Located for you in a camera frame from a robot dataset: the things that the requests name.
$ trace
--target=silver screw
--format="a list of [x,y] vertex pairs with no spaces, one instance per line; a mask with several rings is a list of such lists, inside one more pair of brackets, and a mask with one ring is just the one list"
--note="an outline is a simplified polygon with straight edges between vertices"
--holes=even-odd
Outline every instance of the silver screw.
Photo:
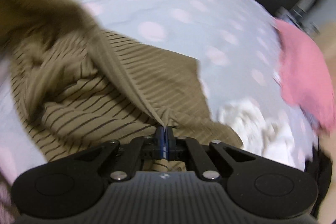
[[127,178],[127,174],[123,171],[115,171],[110,174],[110,177],[114,180],[124,180]]
[[211,179],[211,180],[217,179],[220,176],[220,174],[218,172],[214,171],[214,170],[205,171],[205,172],[203,172],[202,175],[206,179]]
[[221,143],[220,140],[212,140],[211,142],[214,143],[214,144],[219,144],[219,143]]

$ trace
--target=striped fabric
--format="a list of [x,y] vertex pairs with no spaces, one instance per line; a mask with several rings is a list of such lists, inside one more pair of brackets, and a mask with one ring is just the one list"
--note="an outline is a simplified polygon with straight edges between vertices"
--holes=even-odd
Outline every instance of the striped fabric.
[[111,139],[128,143],[158,125],[241,146],[211,121],[195,59],[101,30],[72,0],[0,0],[0,13],[17,111],[49,161]]

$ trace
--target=crumpled white fabric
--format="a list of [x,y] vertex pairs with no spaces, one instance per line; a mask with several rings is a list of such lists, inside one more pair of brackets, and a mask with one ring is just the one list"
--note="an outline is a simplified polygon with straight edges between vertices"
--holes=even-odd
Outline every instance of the crumpled white fabric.
[[218,111],[218,121],[230,126],[241,138],[242,149],[295,167],[294,138],[286,121],[264,119],[249,99],[228,103]]

